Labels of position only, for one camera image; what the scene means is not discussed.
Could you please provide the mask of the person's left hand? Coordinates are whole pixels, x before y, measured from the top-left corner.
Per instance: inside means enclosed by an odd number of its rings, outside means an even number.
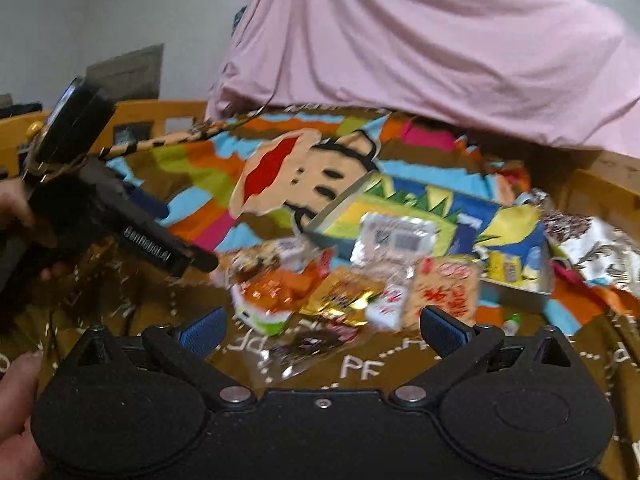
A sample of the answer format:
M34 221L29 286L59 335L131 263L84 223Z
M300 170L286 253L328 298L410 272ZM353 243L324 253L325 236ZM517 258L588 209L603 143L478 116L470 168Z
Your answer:
M34 274L38 268L41 281L64 275L67 271L66 264L52 259L56 238L50 226L36 220L29 207L23 181L12 178L1 181L1 229L9 228L15 223L27 230L32 242L24 257L29 272Z

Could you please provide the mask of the person's right hand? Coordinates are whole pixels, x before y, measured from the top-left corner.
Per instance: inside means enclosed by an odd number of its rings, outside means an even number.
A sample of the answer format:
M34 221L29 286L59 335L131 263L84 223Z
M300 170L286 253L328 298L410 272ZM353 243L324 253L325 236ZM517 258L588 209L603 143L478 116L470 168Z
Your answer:
M1 379L1 478L39 479L44 461L30 430L42 353L28 352Z

